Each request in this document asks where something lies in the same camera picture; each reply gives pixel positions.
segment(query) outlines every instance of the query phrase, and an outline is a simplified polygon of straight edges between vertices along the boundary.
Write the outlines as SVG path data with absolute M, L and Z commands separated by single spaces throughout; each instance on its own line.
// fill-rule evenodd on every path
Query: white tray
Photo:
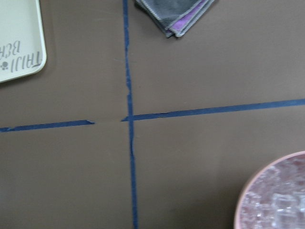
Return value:
M 0 0 L 0 82 L 40 71 L 47 59 L 39 0 Z

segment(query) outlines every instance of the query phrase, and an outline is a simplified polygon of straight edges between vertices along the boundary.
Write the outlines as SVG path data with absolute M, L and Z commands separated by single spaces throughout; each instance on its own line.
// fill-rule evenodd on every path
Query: pink bowl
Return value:
M 246 183 L 235 229 L 305 229 L 305 151 L 270 163 Z

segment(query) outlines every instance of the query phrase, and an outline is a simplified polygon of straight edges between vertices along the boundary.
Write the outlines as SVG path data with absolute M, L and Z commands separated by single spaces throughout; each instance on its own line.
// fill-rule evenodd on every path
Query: pink bowl rim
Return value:
M 237 207 L 236 207 L 236 211 L 235 211 L 235 217 L 234 217 L 234 229 L 242 229 L 242 227 L 240 225 L 240 211 L 241 211 L 242 202 L 244 200 L 245 194 L 249 191 L 251 185 L 258 179 L 258 177 L 262 173 L 264 173 L 269 167 L 274 166 L 275 164 L 277 164 L 281 161 L 284 161 L 286 159 L 289 159 L 289 158 L 292 158 L 295 156 L 299 156 L 299 155 L 305 155 L 305 151 L 289 154 L 289 155 L 280 157 L 279 159 L 276 159 L 275 161 L 273 161 L 270 164 L 268 164 L 267 166 L 265 166 L 263 169 L 260 169 L 246 182 L 246 184 L 239 196 L 239 199 L 238 199 L 238 203 L 237 203 Z

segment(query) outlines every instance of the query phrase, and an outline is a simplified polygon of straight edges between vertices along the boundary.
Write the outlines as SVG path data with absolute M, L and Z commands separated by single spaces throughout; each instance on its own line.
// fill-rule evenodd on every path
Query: gray cloth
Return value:
M 136 0 L 167 37 L 180 37 L 204 14 L 214 0 Z

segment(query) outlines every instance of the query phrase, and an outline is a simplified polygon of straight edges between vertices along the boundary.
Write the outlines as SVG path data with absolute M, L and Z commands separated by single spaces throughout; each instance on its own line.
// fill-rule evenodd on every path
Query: blue tape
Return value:
M 48 128 L 59 128 L 67 126 L 77 125 L 93 125 L 94 122 L 88 120 L 69 121 L 61 123 L 47 123 L 47 124 L 36 124 L 36 125 L 21 125 L 16 127 L 3 127 L 0 128 L 0 133 L 12 132 L 12 131 L 25 131 L 25 130 L 37 130 L 37 129 L 48 129 Z
M 129 122 L 129 150 L 130 150 L 130 171 L 131 171 L 131 186 L 132 186 L 132 222 L 134 229 L 138 229 L 138 198 L 137 198 L 137 183 L 136 183 L 136 166 L 133 150 L 134 126 L 133 126 L 133 104 L 132 104 L 132 81 L 129 68 L 129 22 L 128 22 L 128 0 L 123 1 L 123 16 L 124 16 L 124 39 L 125 39 L 125 69 L 126 69 L 126 85 L 128 88 L 127 103 L 128 103 L 128 122 Z
M 155 118 L 206 115 L 206 114 L 214 114 L 214 113 L 248 111 L 248 110 L 286 107 L 286 106 L 301 106 L 301 105 L 305 105 L 305 99 L 267 102 L 261 104 L 244 104 L 244 105 L 235 105 L 235 106 L 212 107 L 212 108 L 203 108 L 203 109 L 195 109 L 195 110 L 185 110 L 185 111 L 172 111 L 168 113 L 158 113 L 158 114 L 137 114 L 134 115 L 132 118 L 134 121 L 137 121 L 137 120 L 147 120 L 147 119 L 155 119 Z M 122 119 L 122 122 L 127 122 L 127 121 L 129 121 L 129 116 Z

